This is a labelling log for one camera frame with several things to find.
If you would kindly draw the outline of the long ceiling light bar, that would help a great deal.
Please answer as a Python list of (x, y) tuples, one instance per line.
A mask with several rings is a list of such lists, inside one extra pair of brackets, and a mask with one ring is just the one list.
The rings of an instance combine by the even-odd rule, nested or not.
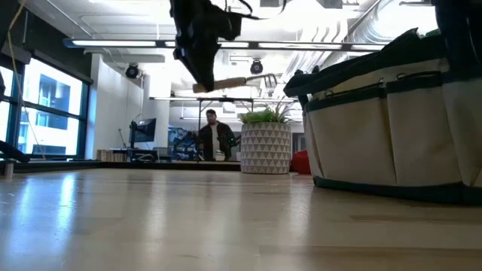
[[(384, 44), (325, 43), (325, 42), (289, 42), (289, 41), (219, 41), (225, 50), (290, 50), (290, 51), (341, 51), (341, 52), (377, 52)], [(68, 48), (175, 48), (171, 40), (81, 40), (64, 39)]]

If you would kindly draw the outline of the cream canvas bag green trim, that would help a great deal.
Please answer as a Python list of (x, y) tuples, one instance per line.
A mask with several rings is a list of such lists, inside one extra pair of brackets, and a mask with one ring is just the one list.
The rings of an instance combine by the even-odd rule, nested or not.
[(440, 35), (294, 76), (317, 187), (482, 206), (482, 65), (452, 67)]

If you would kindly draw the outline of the black computer monitor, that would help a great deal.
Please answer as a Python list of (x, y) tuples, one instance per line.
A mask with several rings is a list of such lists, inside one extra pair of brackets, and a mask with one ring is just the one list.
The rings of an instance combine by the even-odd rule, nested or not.
[(130, 148), (135, 147), (138, 142), (153, 142), (155, 140), (156, 118), (143, 119), (130, 122)]

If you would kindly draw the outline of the silver ceiling duct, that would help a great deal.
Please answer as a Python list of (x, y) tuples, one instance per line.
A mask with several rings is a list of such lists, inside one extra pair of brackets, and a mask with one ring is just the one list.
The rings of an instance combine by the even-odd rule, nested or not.
[(433, 7), (409, 5), (421, 1), (343, 0), (343, 9), (335, 10), (295, 0), (291, 24), (301, 42), (388, 44), (409, 29), (424, 35), (437, 28)]

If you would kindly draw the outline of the large framed window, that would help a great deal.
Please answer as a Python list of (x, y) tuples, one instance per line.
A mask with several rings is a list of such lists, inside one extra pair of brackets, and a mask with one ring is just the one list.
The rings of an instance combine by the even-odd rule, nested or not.
[(83, 158), (90, 86), (46, 62), (0, 59), (0, 140), (34, 159)]

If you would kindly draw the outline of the succulent in white patterned pot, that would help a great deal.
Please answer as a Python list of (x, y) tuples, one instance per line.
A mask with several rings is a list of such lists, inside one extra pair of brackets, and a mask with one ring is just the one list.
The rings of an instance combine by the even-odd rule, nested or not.
[(292, 131), (288, 124), (291, 103), (266, 105), (262, 111), (239, 114), (243, 123), (240, 168), (246, 174), (284, 175), (289, 173)]

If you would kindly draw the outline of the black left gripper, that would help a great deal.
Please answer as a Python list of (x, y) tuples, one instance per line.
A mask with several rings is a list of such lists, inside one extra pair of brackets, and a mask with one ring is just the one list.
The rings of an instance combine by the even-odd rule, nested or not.
[(232, 41), (241, 33), (242, 14), (229, 12), (210, 0), (170, 0), (176, 28), (174, 57), (204, 90), (214, 90), (213, 66), (220, 38)]

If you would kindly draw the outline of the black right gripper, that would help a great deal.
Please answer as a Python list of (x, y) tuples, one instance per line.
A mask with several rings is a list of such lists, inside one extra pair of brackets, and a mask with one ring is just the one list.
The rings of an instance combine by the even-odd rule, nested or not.
[(482, 66), (482, 0), (432, 0), (450, 68)]

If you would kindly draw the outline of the wooden slat crate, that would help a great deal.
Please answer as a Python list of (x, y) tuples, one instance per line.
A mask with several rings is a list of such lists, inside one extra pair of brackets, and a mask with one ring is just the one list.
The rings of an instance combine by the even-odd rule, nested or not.
[(124, 149), (99, 149), (96, 151), (96, 159), (101, 162), (125, 163), (127, 161), (127, 151)]

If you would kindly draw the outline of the grey frame post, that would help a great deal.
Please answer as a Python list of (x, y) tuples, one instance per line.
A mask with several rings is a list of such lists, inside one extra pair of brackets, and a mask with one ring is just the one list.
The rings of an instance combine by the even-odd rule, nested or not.
[(0, 179), (8, 179), (13, 176), (16, 160), (0, 160)]

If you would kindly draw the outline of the person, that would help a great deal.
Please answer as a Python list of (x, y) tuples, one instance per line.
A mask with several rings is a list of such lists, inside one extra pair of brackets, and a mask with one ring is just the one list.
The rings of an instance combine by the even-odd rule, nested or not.
[(224, 161), (228, 161), (232, 156), (231, 148), (235, 139), (232, 129), (226, 123), (218, 121), (213, 109), (206, 111), (206, 119), (207, 124), (199, 131), (204, 160), (216, 161), (220, 151), (224, 155)]

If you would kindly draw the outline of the red gardening glove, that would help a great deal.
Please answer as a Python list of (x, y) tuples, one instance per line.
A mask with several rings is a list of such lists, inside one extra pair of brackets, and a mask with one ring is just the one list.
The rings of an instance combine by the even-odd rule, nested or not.
[(310, 175), (310, 162), (307, 150), (297, 151), (291, 159), (291, 171), (300, 175)]

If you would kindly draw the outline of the wooden-handled hand rake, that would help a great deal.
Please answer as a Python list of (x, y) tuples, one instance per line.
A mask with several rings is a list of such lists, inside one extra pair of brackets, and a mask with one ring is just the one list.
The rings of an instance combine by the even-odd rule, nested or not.
[(265, 84), (270, 87), (277, 85), (277, 78), (274, 74), (256, 75), (251, 77), (227, 78), (219, 81), (214, 81), (212, 86), (205, 87), (202, 84), (194, 84), (192, 90), (194, 93), (209, 93), (214, 90), (229, 89), (235, 87), (244, 87), (250, 81), (263, 79)]

